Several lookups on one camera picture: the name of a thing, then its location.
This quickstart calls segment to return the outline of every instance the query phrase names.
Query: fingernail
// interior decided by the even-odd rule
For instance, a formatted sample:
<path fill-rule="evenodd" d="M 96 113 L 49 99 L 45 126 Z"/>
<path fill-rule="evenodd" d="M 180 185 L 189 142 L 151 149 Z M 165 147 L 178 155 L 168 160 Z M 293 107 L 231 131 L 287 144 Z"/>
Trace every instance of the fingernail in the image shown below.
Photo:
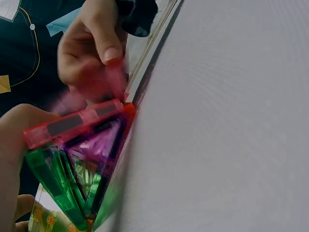
<path fill-rule="evenodd" d="M 109 48 L 106 50 L 105 54 L 104 54 L 104 59 L 105 61 L 109 61 L 111 59 L 114 59 L 114 58 L 118 58 L 120 56 L 118 50 L 116 48 Z"/>

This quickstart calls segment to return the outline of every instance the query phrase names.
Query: person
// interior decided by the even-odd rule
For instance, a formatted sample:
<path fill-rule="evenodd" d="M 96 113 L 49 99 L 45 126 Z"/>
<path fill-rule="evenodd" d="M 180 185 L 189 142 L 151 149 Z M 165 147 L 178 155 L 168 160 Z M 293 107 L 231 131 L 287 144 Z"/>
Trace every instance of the person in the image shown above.
<path fill-rule="evenodd" d="M 30 212 L 32 195 L 18 195 L 19 171 L 27 146 L 23 130 L 58 117 L 32 105 L 21 104 L 0 118 L 0 225 L 1 231 L 27 231 L 28 222 L 15 221 Z"/>
<path fill-rule="evenodd" d="M 124 91 L 126 80 L 94 85 L 124 55 L 115 0 L 10 0 L 7 7 L 0 11 L 0 116 L 21 103 L 49 110 L 68 87 L 84 96 L 81 108 L 85 98 Z M 39 182 L 26 162 L 20 176 L 19 193 L 35 195 Z"/>

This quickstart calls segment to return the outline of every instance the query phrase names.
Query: plastic toy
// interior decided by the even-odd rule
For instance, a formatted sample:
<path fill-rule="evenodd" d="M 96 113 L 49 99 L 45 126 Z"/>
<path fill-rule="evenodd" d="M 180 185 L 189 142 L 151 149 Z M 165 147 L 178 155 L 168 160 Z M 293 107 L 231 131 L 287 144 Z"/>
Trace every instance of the plastic toy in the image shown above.
<path fill-rule="evenodd" d="M 97 216 L 135 113 L 112 100 L 24 131 L 30 168 L 80 231 Z"/>

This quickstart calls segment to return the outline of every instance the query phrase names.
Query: finger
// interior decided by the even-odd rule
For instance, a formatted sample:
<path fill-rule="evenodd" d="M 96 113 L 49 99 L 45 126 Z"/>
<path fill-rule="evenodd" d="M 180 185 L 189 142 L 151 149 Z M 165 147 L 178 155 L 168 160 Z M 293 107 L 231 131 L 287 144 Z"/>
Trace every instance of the finger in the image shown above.
<path fill-rule="evenodd" d="M 118 20 L 118 8 L 114 0 L 93 0 L 88 4 L 92 17 L 81 16 L 85 26 L 93 35 L 100 60 L 105 65 L 119 62 L 123 57 L 122 44 L 115 32 Z"/>
<path fill-rule="evenodd" d="M 20 168 L 27 150 L 23 131 L 57 117 L 28 104 L 21 104 L 11 109 L 0 118 L 1 158 Z"/>
<path fill-rule="evenodd" d="M 32 211 L 34 196 L 24 194 L 17 196 L 15 220 Z"/>
<path fill-rule="evenodd" d="M 27 232 L 29 221 L 21 221 L 16 223 L 16 232 Z"/>

